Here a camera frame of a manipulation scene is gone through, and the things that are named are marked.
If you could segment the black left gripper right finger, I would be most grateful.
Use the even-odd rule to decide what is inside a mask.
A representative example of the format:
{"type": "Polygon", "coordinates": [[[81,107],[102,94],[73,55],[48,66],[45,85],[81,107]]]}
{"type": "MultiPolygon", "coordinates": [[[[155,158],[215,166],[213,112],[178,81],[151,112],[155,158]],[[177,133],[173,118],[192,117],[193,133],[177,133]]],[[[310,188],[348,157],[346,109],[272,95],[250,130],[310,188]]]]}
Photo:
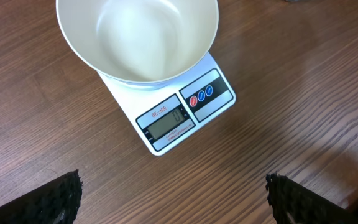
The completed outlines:
{"type": "Polygon", "coordinates": [[[345,210],[284,175],[268,174],[266,181],[267,201],[279,224],[358,223],[358,210],[345,210]]]}

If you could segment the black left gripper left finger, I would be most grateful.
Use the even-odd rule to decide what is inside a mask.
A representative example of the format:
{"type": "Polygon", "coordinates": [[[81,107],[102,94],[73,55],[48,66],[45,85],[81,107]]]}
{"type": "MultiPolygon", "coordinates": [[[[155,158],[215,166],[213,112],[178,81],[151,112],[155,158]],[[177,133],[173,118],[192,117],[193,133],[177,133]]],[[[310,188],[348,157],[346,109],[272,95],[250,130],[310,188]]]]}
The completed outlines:
{"type": "Polygon", "coordinates": [[[81,205],[83,183],[77,170],[0,207],[0,223],[72,224],[81,205]]]}

